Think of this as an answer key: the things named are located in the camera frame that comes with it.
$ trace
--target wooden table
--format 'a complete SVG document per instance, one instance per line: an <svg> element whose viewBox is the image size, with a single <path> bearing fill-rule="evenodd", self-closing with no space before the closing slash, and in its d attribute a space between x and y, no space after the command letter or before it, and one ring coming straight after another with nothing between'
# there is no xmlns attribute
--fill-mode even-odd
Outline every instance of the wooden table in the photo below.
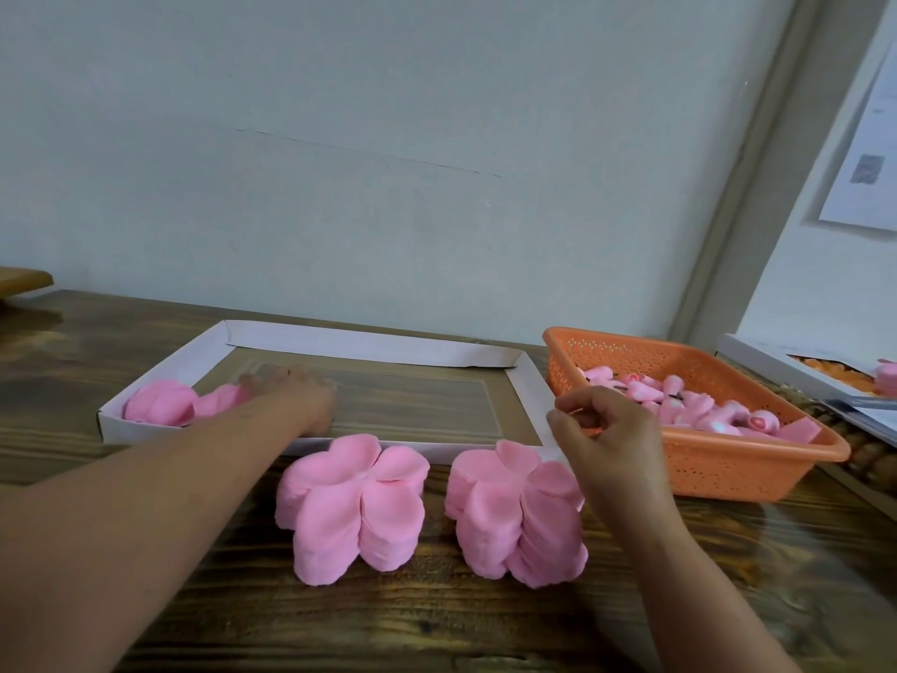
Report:
<svg viewBox="0 0 897 673"><path fill-rule="evenodd" d="M0 308L0 494L94 458L95 411L223 318L330 325L85 293ZM543 368L545 350L526 347ZM588 511L576 582L473 576L434 467L420 546L400 570L355 563L327 588L292 574L275 528L287 462L259 482L122 670L641 670L656 667L626 558ZM897 668L897 525L813 470L775 505L684 499L702 546L806 670Z"/></svg>

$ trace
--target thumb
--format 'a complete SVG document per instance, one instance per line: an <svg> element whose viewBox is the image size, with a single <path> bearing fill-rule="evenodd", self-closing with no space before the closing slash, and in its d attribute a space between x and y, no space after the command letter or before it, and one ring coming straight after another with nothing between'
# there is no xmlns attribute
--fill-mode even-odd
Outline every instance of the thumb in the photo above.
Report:
<svg viewBox="0 0 897 673"><path fill-rule="evenodd" d="M546 419L567 460L583 462L587 456L586 449L594 448L595 443L582 433L576 419L556 408L548 412Z"/></svg>

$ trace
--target qr code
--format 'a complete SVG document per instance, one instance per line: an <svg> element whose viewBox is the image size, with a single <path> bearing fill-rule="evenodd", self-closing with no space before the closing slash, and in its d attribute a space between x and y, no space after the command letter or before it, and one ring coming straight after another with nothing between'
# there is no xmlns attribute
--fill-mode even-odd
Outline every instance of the qr code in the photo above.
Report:
<svg viewBox="0 0 897 673"><path fill-rule="evenodd" d="M882 171L884 156L870 156L866 153L859 157L857 167L850 177L851 184L874 184L878 181L878 174Z"/></svg>

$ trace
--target wall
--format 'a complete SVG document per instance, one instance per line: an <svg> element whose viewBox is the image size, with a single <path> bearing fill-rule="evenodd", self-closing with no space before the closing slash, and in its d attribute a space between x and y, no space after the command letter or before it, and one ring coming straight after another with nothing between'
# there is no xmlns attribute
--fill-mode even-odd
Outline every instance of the wall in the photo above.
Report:
<svg viewBox="0 0 897 673"><path fill-rule="evenodd" d="M763 270L739 334L811 344L870 361L897 357L897 235L816 220L894 39L897 0L890 0Z"/></svg>
<svg viewBox="0 0 897 673"><path fill-rule="evenodd" d="M663 336L794 0L0 0L0 262Z"/></svg>
<svg viewBox="0 0 897 673"><path fill-rule="evenodd" d="M689 344L712 351L724 333L739 329L786 224L800 223L798 215L806 213L806 195L801 201L804 210L796 205L802 193L806 193L804 182L808 182L814 169L818 178L821 168L814 166L821 159L820 151L836 118L845 113L845 98L888 1L824 1L790 93L769 133L692 323L686 339ZM822 187L817 181L814 188L818 192ZM805 255L808 261L814 257ZM826 282L831 280L832 276L827 276ZM802 291L808 285L814 287L799 274L791 273L772 288L783 289L787 298L802 301L803 293L796 296L796 290ZM763 338L766 333L761 330L758 335Z"/></svg>

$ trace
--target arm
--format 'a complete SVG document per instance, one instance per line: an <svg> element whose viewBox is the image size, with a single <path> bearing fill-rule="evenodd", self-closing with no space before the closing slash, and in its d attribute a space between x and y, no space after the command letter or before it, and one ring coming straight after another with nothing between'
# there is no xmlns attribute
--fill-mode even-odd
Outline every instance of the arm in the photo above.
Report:
<svg viewBox="0 0 897 673"><path fill-rule="evenodd" d="M0 500L0 670L106 671L202 560L331 388L244 379L246 404Z"/></svg>
<svg viewBox="0 0 897 673"><path fill-rule="evenodd" d="M798 672L688 533L670 492L654 416L605 387L560 396L556 406L548 414L552 432L589 505L633 564L665 668ZM590 439L582 427L604 431Z"/></svg>

